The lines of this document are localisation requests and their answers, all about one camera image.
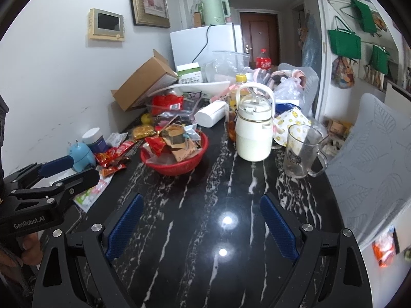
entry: blue gripper pad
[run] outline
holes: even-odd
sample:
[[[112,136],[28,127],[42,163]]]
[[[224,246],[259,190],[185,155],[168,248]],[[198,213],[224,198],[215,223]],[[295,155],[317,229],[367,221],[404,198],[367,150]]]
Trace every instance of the blue gripper pad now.
[[[295,262],[299,254],[293,232],[268,196],[264,195],[261,197],[260,208],[263,218],[270,229],[271,235],[274,237],[281,255]]]
[[[58,174],[59,172],[72,168],[73,165],[74,160],[70,155],[63,156],[61,158],[43,164],[39,170],[39,175],[41,177],[50,177]]]
[[[143,196],[141,194],[137,194],[108,236],[106,257],[109,261],[112,261],[122,255],[131,234],[136,228],[136,224],[140,220],[143,210]]]

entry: paper towel roll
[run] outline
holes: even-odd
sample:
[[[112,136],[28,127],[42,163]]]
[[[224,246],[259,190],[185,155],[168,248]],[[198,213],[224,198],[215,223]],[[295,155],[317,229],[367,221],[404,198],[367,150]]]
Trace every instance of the paper towel roll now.
[[[195,119],[200,126],[213,127],[226,114],[227,103],[222,100],[217,100],[210,105],[199,110],[195,115]]]

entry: chair backrest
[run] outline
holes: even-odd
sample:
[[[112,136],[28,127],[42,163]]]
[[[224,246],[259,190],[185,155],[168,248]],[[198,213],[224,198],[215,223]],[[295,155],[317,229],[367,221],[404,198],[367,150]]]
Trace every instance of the chair backrest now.
[[[317,94],[320,79],[317,73],[311,67],[294,67],[292,65],[289,65],[288,63],[281,63],[278,66],[279,71],[292,71],[293,69],[299,69],[305,74],[305,77],[307,78],[304,88],[305,102],[303,107],[301,108],[303,115],[307,116],[310,113],[315,95]]]
[[[365,249],[411,201],[411,119],[370,93],[326,174],[344,225]]]

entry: yellow cap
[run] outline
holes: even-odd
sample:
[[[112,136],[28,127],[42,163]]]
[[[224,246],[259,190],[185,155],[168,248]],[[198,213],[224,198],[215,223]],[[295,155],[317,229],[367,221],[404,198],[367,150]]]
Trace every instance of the yellow cap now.
[[[247,76],[245,76],[244,74],[237,74],[236,81],[237,82],[247,82]]]

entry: white refrigerator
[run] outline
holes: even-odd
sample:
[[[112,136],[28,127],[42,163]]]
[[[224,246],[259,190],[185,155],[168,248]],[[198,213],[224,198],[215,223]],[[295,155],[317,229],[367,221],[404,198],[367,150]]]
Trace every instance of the white refrigerator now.
[[[225,24],[190,28],[186,30],[171,32],[171,47],[173,49],[174,63],[176,66],[191,63],[204,50],[194,62],[201,65],[212,59],[212,51],[235,51],[242,53],[241,25]]]

